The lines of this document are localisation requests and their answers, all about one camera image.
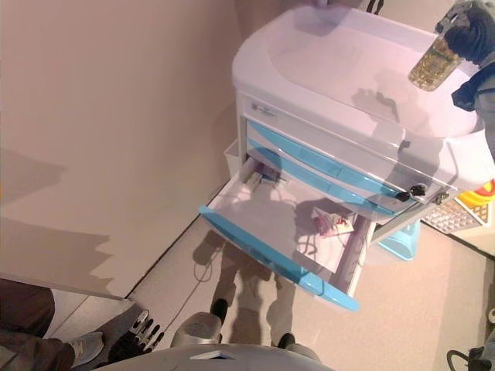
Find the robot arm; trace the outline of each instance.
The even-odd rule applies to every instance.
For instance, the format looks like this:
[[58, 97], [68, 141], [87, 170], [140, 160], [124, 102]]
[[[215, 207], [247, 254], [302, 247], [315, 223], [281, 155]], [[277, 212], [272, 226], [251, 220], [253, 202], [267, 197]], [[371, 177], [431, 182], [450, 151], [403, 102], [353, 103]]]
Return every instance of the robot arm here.
[[[468, 22], [456, 25], [463, 17]], [[486, 127], [486, 139], [495, 157], [495, 1], [458, 2], [437, 25], [449, 48], [480, 67], [480, 71], [452, 94], [453, 103], [478, 113]]]

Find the white sneaker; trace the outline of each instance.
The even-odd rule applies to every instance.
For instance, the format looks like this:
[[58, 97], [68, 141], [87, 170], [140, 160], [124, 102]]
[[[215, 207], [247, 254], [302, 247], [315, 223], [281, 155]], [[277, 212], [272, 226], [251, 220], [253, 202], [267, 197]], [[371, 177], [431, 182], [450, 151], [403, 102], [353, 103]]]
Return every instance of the white sneaker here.
[[103, 349], [103, 332], [90, 332], [68, 342], [74, 349], [74, 364], [77, 367], [95, 359]]

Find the blue drawer handle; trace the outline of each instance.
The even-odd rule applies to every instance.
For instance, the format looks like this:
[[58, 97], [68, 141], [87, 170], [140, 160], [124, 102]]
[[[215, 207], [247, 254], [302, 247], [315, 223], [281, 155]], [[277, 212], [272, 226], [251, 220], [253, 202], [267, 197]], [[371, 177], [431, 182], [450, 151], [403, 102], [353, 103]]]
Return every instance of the blue drawer handle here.
[[285, 170], [304, 183], [310, 184], [311, 186], [319, 189], [324, 193], [328, 193], [331, 196], [341, 199], [347, 204], [356, 205], [389, 216], [395, 215], [395, 212], [386, 209], [383, 206], [377, 205], [376, 203], [373, 203], [355, 193], [352, 193], [351, 191], [348, 191], [340, 185], [329, 182], [328, 180], [322, 178], [314, 172], [310, 172], [309, 170], [295, 164], [287, 158], [283, 158], [282, 156], [277, 155], [269, 149], [261, 146], [256, 141], [253, 141], [252, 139], [248, 139], [247, 141], [254, 147], [256, 151], [258, 151], [263, 157], [269, 160], [273, 165], [275, 165], [279, 169]]
[[322, 278], [301, 267], [277, 250], [272, 249], [269, 245], [239, 226], [236, 226], [214, 210], [206, 206], [201, 206], [200, 214], [226, 238], [235, 243], [245, 253], [262, 262], [263, 265], [272, 271], [295, 282], [311, 294], [318, 295], [327, 301], [351, 311], [357, 311], [359, 309], [359, 303], [352, 297], [344, 294], [341, 290], [325, 282]]
[[392, 198], [399, 193], [396, 189], [392, 189], [375, 179], [369, 178], [360, 172], [346, 167], [345, 165], [341, 165], [339, 162], [336, 162], [331, 158], [318, 153], [317, 151], [313, 151], [312, 149], [307, 148], [292, 139], [284, 137], [279, 133], [275, 133], [274, 131], [267, 129], [256, 122], [249, 121], [249, 125], [285, 153], [297, 158], [299, 161], [311, 166], [322, 174], [337, 178], [358, 188], [366, 189], [372, 193], [377, 193]]

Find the open drawer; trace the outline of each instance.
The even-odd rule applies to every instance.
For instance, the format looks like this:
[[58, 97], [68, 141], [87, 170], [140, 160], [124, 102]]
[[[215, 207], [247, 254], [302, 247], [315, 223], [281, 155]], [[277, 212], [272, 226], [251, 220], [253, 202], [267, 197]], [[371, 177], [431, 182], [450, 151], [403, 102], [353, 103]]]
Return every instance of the open drawer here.
[[[311, 294], [356, 311], [353, 293], [375, 223], [285, 173], [281, 181], [262, 181], [254, 189], [244, 184], [260, 164], [249, 158], [200, 213], [266, 267]], [[347, 218], [354, 231], [321, 237], [313, 221], [315, 208]]]

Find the drawer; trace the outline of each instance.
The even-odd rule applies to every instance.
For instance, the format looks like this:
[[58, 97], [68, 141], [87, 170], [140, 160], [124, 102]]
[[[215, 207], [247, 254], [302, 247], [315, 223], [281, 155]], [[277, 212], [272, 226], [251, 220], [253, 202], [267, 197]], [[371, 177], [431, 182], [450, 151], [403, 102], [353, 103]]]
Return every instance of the drawer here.
[[280, 170], [285, 178], [298, 179], [312, 189], [321, 192], [322, 197], [326, 197], [337, 204], [343, 205], [347, 209], [359, 213], [370, 220], [386, 223], [397, 215], [396, 212], [379, 206], [369, 199], [351, 192], [348, 188], [342, 187], [336, 182], [331, 182], [328, 179], [323, 178], [312, 169], [306, 168], [303, 164], [289, 160], [283, 155], [270, 151], [251, 139], [247, 142], [247, 149], [252, 158]]
[[433, 182], [430, 176], [396, 163], [392, 159], [393, 153], [377, 155], [353, 142], [352, 138], [341, 137], [259, 99], [238, 94], [237, 101], [238, 114], [248, 121], [263, 124], [273, 132], [283, 134], [290, 139], [296, 139], [307, 147], [327, 155], [328, 158], [338, 160], [341, 165], [365, 174], [369, 178], [376, 178], [378, 182], [383, 182], [383, 179], [386, 179], [384, 183], [391, 189], [402, 192], [417, 184], [426, 184], [428, 186], [426, 195], [416, 198], [416, 201], [429, 203], [444, 188], [443, 185]]
[[[356, 311], [353, 293], [375, 223], [293, 177], [261, 182], [251, 191], [243, 180], [259, 164], [249, 158], [219, 195], [200, 208], [201, 215], [266, 267], [311, 294]], [[315, 207], [347, 217], [354, 231], [321, 237], [312, 220]]]
[[248, 141], [255, 141], [293, 162], [300, 162], [306, 168], [312, 169], [320, 177], [328, 179], [330, 182], [342, 186], [352, 193], [363, 196], [366, 200], [394, 213], [399, 213], [414, 203], [413, 199], [409, 199], [407, 202], [396, 199], [395, 196], [401, 190], [392, 188], [368, 175], [340, 164], [336, 160], [287, 138], [264, 125], [248, 121], [247, 139]]

